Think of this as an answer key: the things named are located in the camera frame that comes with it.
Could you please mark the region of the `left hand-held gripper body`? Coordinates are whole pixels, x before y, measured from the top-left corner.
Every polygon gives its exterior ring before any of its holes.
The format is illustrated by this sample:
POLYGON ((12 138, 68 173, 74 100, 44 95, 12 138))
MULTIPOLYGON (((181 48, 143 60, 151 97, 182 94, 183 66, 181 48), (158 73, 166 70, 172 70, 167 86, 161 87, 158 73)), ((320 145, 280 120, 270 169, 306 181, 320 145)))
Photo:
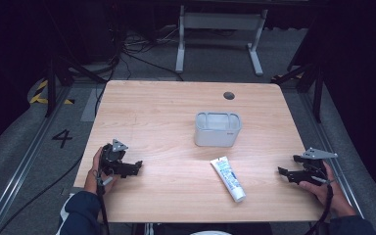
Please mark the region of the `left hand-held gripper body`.
POLYGON ((102 155, 99 162, 100 169, 106 175, 115 174, 120 177, 126 177, 122 158, 127 149, 128 147, 117 139, 114 139, 113 143, 106 144, 102 149, 102 155))

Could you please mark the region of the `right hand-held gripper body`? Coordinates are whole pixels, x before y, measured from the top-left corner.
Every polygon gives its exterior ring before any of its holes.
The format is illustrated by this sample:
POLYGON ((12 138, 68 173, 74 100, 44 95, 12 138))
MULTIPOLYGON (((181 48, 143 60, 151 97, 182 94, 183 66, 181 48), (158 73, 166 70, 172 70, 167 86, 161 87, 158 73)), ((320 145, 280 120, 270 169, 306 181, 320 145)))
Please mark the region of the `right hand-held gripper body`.
POLYGON ((308 164, 303 164, 305 181, 320 186, 328 181, 323 161, 336 159, 338 154, 309 148, 302 153, 301 157, 308 159, 308 164))

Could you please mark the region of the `white toothpaste tube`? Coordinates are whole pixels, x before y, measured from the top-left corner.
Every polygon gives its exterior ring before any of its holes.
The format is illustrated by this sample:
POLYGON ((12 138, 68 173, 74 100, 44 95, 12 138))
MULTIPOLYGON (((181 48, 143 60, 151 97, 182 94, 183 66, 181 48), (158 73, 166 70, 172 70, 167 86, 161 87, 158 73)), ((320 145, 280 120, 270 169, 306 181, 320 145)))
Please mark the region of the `white toothpaste tube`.
POLYGON ((246 199, 246 193, 237 179, 235 172, 226 157, 211 160, 211 165, 224 183, 226 189, 236 203, 246 199))

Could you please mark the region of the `white plastic container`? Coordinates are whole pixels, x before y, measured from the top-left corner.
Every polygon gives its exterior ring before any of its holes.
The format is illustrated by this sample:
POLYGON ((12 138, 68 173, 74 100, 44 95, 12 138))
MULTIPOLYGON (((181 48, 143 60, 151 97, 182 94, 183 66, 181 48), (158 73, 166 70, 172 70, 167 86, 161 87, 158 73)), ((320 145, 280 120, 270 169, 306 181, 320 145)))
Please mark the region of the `white plastic container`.
POLYGON ((232 147, 241 129, 235 113, 200 112, 195 118, 194 141, 200 147, 232 147))

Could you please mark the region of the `person's left hand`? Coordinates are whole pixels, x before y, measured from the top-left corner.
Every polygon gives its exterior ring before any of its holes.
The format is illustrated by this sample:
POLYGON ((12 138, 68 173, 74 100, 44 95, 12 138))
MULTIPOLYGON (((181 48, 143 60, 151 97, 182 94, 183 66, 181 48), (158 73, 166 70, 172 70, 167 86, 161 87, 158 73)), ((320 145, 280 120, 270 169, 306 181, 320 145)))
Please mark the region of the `person's left hand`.
MULTIPOLYGON (((83 190, 86 192, 97 194, 97 187, 98 187, 97 175, 98 175, 101 153, 102 153, 102 148, 99 148, 99 150, 96 152, 95 156, 93 157, 93 165, 88 170, 85 184, 83 187, 83 190)), ((118 177, 116 175, 107 176, 106 174, 102 174, 101 177, 103 180, 108 180, 108 184, 105 186, 105 192, 109 193, 111 189, 114 187, 115 183, 117 182, 118 177)))

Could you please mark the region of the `person's right hand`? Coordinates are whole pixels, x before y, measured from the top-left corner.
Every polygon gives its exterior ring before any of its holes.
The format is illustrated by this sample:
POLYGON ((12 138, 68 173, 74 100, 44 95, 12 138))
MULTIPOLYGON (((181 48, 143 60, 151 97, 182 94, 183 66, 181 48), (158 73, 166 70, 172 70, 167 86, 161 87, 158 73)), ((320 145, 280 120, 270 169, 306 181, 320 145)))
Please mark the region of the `person's right hand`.
POLYGON ((355 210, 347 201, 339 183, 335 180, 335 176, 330 165, 323 163, 327 172, 327 177, 330 180, 329 184, 317 186, 307 181, 301 181, 299 186, 312 193, 318 201, 324 206, 330 203, 330 212, 337 217, 356 215, 355 210))

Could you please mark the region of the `black metal stand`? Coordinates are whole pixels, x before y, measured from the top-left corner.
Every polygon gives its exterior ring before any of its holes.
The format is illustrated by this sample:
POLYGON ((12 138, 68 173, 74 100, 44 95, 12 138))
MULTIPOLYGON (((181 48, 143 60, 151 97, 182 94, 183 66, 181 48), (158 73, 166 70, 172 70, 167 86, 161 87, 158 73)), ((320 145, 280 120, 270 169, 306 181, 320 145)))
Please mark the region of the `black metal stand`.
POLYGON ((73 78, 70 69, 89 77, 96 83, 104 84, 106 80, 98 76, 96 73, 86 69, 84 66, 73 62, 67 58, 59 55, 52 56, 47 70, 47 87, 48 87, 48 104, 46 117, 48 118, 55 111, 57 106, 56 101, 56 79, 59 79, 63 86, 71 86, 73 84, 73 78))
POLYGON ((274 75, 271 79, 271 83, 282 84, 293 78, 300 76, 300 80, 296 85, 296 89, 299 93, 307 93, 311 86, 314 86, 313 101, 312 101, 312 113, 317 122, 321 122, 320 108, 321 97, 324 82, 324 74, 319 64, 308 64, 291 70, 285 74, 274 75))

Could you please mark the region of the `yellow black floor tape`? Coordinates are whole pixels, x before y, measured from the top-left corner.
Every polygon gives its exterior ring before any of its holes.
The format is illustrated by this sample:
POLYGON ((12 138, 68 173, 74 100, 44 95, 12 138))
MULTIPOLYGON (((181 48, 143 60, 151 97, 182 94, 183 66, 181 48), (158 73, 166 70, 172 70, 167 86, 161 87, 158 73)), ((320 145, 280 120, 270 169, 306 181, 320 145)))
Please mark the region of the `yellow black floor tape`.
POLYGON ((46 78, 43 78, 42 81, 39 83, 38 87, 35 90, 35 93, 33 94, 32 98, 30 99, 29 103, 39 103, 39 104, 47 104, 48 99, 42 97, 42 93, 44 89, 48 85, 48 80, 46 78))

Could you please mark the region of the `metal floor rail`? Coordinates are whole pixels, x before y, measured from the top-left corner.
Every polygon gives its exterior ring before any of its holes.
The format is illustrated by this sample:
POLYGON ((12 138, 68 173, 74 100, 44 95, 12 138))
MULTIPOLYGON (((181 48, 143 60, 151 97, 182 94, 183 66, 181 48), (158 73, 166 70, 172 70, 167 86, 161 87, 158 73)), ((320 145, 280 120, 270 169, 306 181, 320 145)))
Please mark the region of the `metal floor rail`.
POLYGON ((0 136, 0 224, 14 202, 37 156, 55 115, 70 93, 62 87, 56 94, 53 113, 45 117, 47 109, 32 105, 0 136))
POLYGON ((358 215, 364 217, 362 209, 360 208, 357 198, 355 196, 354 190, 351 187, 348 179, 346 178, 345 172, 340 166, 340 155, 334 151, 327 136, 327 133, 325 132, 323 124, 317 121, 315 114, 313 113, 313 105, 312 101, 310 100, 310 97, 305 93, 300 93, 299 97, 301 102, 303 103, 305 112, 309 117, 310 125, 314 129, 316 139, 320 142, 319 147, 310 146, 310 148, 313 149, 314 152, 319 152, 320 155, 324 158, 324 160, 331 166, 332 171, 336 176, 336 180, 342 188, 347 202, 354 208, 358 215))

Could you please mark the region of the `white metal desk frame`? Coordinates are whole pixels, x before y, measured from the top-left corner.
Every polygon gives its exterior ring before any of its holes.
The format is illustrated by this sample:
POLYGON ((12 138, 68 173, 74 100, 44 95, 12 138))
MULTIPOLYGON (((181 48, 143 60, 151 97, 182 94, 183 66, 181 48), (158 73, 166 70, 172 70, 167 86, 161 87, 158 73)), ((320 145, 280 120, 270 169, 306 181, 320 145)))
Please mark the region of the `white metal desk frame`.
POLYGON ((255 33, 247 49, 257 76, 263 75, 257 48, 263 31, 268 11, 262 10, 258 14, 228 14, 228 13, 192 13, 187 12, 184 6, 180 7, 178 33, 179 42, 176 55, 175 71, 184 71, 185 57, 185 30, 190 29, 224 29, 249 30, 255 33))

